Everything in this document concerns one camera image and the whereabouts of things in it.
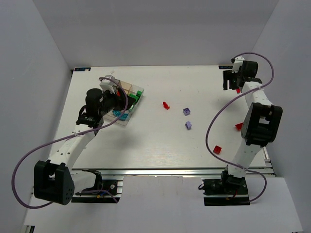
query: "white tabletop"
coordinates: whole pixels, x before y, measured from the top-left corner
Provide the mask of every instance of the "white tabletop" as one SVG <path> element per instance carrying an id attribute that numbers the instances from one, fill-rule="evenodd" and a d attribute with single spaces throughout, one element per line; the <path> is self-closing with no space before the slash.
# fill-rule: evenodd
<path id="1" fill-rule="evenodd" d="M 266 192 L 250 206 L 204 206 L 200 178 L 125 177 L 118 204 L 52 204 L 28 210 L 34 233 L 291 233 L 301 231 L 284 178 L 267 178 Z M 249 195 L 263 187 L 246 177 Z M 32 198 L 31 205 L 46 203 Z"/>
<path id="2" fill-rule="evenodd" d="M 92 67 L 73 73 L 55 138 L 71 134 L 86 92 L 100 88 L 99 77 L 112 75 L 145 89 L 144 96 L 126 127 L 112 125 L 88 144 L 74 168 L 196 168 L 225 167 L 205 146 L 205 135 L 214 115 L 233 97 L 223 91 L 222 70 L 217 66 Z M 170 109 L 163 108 L 163 101 Z M 184 116 L 182 110 L 190 108 Z M 209 144 L 222 147 L 220 156 L 232 160 L 242 140 L 235 125 L 247 113 L 244 98 L 229 106 L 215 122 Z M 185 122 L 192 129 L 187 130 Z M 56 152 L 61 143 L 53 145 Z M 265 166 L 263 153 L 252 167 Z"/>

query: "purple block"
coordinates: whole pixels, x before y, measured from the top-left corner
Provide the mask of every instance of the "purple block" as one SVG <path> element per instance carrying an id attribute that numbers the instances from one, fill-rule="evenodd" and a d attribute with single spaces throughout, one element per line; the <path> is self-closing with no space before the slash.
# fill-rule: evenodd
<path id="1" fill-rule="evenodd" d="M 190 114 L 190 109 L 189 108 L 185 108 L 183 109 L 183 113 L 186 115 L 189 115 Z"/>
<path id="2" fill-rule="evenodd" d="M 192 125 L 191 125 L 190 121 L 187 121 L 185 126 L 186 126 L 187 130 L 189 130 L 189 129 L 191 129 Z"/>

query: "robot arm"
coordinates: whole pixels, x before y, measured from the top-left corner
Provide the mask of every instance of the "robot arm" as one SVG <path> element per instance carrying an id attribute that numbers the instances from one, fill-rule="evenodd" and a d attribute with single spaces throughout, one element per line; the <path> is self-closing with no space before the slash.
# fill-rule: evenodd
<path id="1" fill-rule="evenodd" d="M 122 110 L 125 107 L 123 92 L 106 80 L 101 81 L 101 88 L 88 90 L 86 105 L 79 112 L 73 134 L 99 128 L 104 123 L 103 116 L 112 109 Z M 128 108 L 135 102 L 128 97 Z M 36 198 L 59 204 L 68 204 L 74 193 L 84 189 L 101 189 L 101 173 L 95 170 L 84 170 L 70 174 L 72 167 L 86 145 L 98 131 L 81 134 L 64 142 L 63 146 L 47 161 L 38 161 L 34 170 L 34 195 Z"/>
<path id="2" fill-rule="evenodd" d="M 224 90 L 227 90 L 227 82 L 230 89 L 239 89 L 243 93 L 260 87 L 261 80 L 255 78 L 257 70 L 257 62 L 235 58 L 232 70 L 223 72 Z M 262 89 L 247 94 L 245 99 L 249 110 L 241 130 L 241 145 L 232 163 L 248 168 L 262 147 L 274 141 L 282 108 L 273 105 Z M 245 183 L 245 170 L 228 165 L 221 177 L 221 184 L 226 190 L 238 190 Z"/>

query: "purple cable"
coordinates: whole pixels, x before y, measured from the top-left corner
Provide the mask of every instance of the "purple cable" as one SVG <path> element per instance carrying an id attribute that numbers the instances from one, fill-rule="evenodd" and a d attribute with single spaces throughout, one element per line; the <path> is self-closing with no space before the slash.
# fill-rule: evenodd
<path id="1" fill-rule="evenodd" d="M 230 164 L 230 165 L 233 165 L 233 166 L 236 166 L 236 167 L 245 169 L 245 170 L 248 171 L 248 172 L 261 175 L 261 176 L 263 177 L 263 179 L 264 179 L 264 187 L 263 187 L 263 190 L 261 191 L 261 193 L 258 194 L 257 197 L 255 197 L 255 198 L 253 198 L 253 199 L 247 201 L 247 202 L 252 202 L 252 201 L 255 201 L 255 200 L 257 200 L 258 198 L 260 198 L 260 197 L 262 196 L 262 194 L 264 193 L 264 191 L 266 190 L 266 188 L 267 188 L 267 179 L 266 179 L 266 177 L 265 177 L 262 173 L 260 173 L 260 172 L 258 172 L 258 171 L 252 171 L 252 170 L 246 169 L 245 167 L 242 167 L 242 166 L 240 166 L 240 165 L 238 165 L 238 164 L 234 164 L 234 163 L 232 163 L 232 162 L 229 162 L 229 161 L 227 161 L 227 160 L 225 160 L 225 159 L 222 159 L 222 158 L 218 157 L 216 154 L 213 153 L 213 151 L 209 148 L 209 145 L 208 145 L 208 135 L 209 135 L 210 129 L 212 128 L 212 125 L 214 124 L 214 122 L 215 122 L 215 120 L 217 119 L 217 117 L 220 115 L 220 113 L 221 113 L 224 109 L 226 109 L 226 107 L 228 107 L 230 104 L 232 104 L 234 101 L 236 101 L 237 99 L 241 98 L 242 96 L 245 96 L 245 95 L 247 95 L 247 94 L 249 94 L 249 93 L 251 93 L 251 92 L 253 92 L 253 91 L 257 91 L 257 90 L 259 90 L 259 89 L 261 89 L 261 88 L 264 88 L 264 87 L 266 87 L 267 85 L 269 85 L 269 84 L 273 81 L 273 78 L 274 78 L 274 69 L 273 69 L 272 63 L 269 61 L 268 58 L 266 58 L 265 56 L 262 56 L 262 55 L 260 55 L 260 54 L 258 54 L 258 53 L 255 53 L 255 52 L 244 52 L 244 53 L 241 53 L 241 54 L 235 56 L 235 58 L 238 57 L 238 56 L 242 56 L 242 55 L 244 55 L 244 54 L 253 54 L 253 55 L 257 55 L 257 56 L 262 57 L 263 59 L 265 59 L 265 60 L 269 63 L 269 65 L 270 65 L 270 67 L 271 67 L 271 72 L 272 72 L 271 79 L 269 80 L 269 82 L 267 82 L 265 85 L 262 85 L 260 88 L 257 87 L 257 88 L 254 88 L 254 89 L 252 89 L 252 90 L 249 90 L 249 91 L 247 91 L 247 92 L 245 92 L 245 93 L 242 93 L 241 95 L 239 95 L 239 96 L 235 97 L 234 99 L 232 99 L 231 101 L 229 101 L 224 107 L 222 107 L 222 109 L 219 110 L 219 112 L 215 115 L 215 117 L 213 118 L 213 120 L 211 121 L 211 123 L 210 123 L 210 125 L 209 125 L 209 127 L 208 127 L 208 129 L 207 129 L 207 133 L 206 133 L 206 137 L 205 137 L 205 144 L 206 144 L 206 147 L 207 147 L 207 150 L 209 151 L 209 153 L 210 153 L 212 156 L 214 156 L 216 159 L 218 159 L 218 160 L 220 160 L 220 161 L 222 161 L 222 162 L 224 162 L 224 163 L 227 163 L 227 164 Z"/>
<path id="2" fill-rule="evenodd" d="M 104 189 L 96 189 L 96 190 L 88 190 L 88 191 L 82 191 L 81 193 L 92 193 L 92 192 L 105 192 L 107 193 L 109 196 L 111 196 L 111 198 L 118 203 L 118 200 L 111 194 L 109 193 L 107 190 Z"/>
<path id="3" fill-rule="evenodd" d="M 13 171 L 13 174 L 12 174 L 12 179 L 11 179 L 11 186 L 12 186 L 12 191 L 13 191 L 14 197 L 16 198 L 16 200 L 17 200 L 22 206 L 24 206 L 24 207 L 26 207 L 26 208 L 28 208 L 28 209 L 40 209 L 40 208 L 43 208 L 43 207 L 46 207 L 46 206 L 52 204 L 52 202 L 49 202 L 49 203 L 46 203 L 46 204 L 44 204 L 44 205 L 30 206 L 30 205 L 24 203 L 24 202 L 20 199 L 20 197 L 18 196 L 18 194 L 17 194 L 16 187 L 15 187 L 15 176 L 16 176 L 16 173 L 17 173 L 17 170 L 18 170 L 19 166 L 21 165 L 21 163 L 22 163 L 29 155 L 31 155 L 32 153 L 34 153 L 34 152 L 37 151 L 38 149 L 41 149 L 41 148 L 46 147 L 46 146 L 49 146 L 49 145 L 54 144 L 54 143 L 56 143 L 56 142 L 60 142 L 60 141 L 66 140 L 66 139 L 74 138 L 74 137 L 76 137 L 76 136 L 78 136 L 78 135 L 82 135 L 82 134 L 90 133 L 90 132 L 94 132 L 94 131 L 99 131 L 99 130 L 101 130 L 101 129 L 103 129 L 103 128 L 106 128 L 106 127 L 108 127 L 108 126 L 114 124 L 116 121 L 118 121 L 118 120 L 123 116 L 123 114 L 125 113 L 125 111 L 126 111 L 126 109 L 127 109 L 127 105 L 128 105 L 128 98 L 127 98 L 127 94 L 126 94 L 125 90 L 122 88 L 122 86 L 121 86 L 120 84 L 118 84 L 117 82 L 115 82 L 115 81 L 112 80 L 112 79 L 105 78 L 105 77 L 101 77 L 100 79 L 101 79 L 101 80 L 103 80 L 103 79 L 109 80 L 109 81 L 113 82 L 114 84 L 116 84 L 116 85 L 122 90 L 122 92 L 123 92 L 124 95 L 125 95 L 125 100 L 126 100 L 126 102 L 125 102 L 125 108 L 124 108 L 123 112 L 121 113 L 120 116 L 118 116 L 115 120 L 113 120 L 113 121 L 110 122 L 109 124 L 106 124 L 106 125 L 104 125 L 104 126 L 102 126 L 102 127 L 96 128 L 96 129 L 86 130 L 86 131 L 83 131 L 83 132 L 79 132 L 79 133 L 76 133 L 76 134 L 72 134 L 72 135 L 69 135 L 69 136 L 66 136 L 66 137 L 59 138 L 59 139 L 54 140 L 54 141 L 52 141 L 52 142 L 45 143 L 45 144 L 43 144 L 43 145 L 41 145 L 41 146 L 38 146 L 38 147 L 32 149 L 32 150 L 29 151 L 27 154 L 25 154 L 25 155 L 19 160 L 19 162 L 16 164 L 16 166 L 15 166 L 15 168 L 14 168 L 14 171 Z"/>

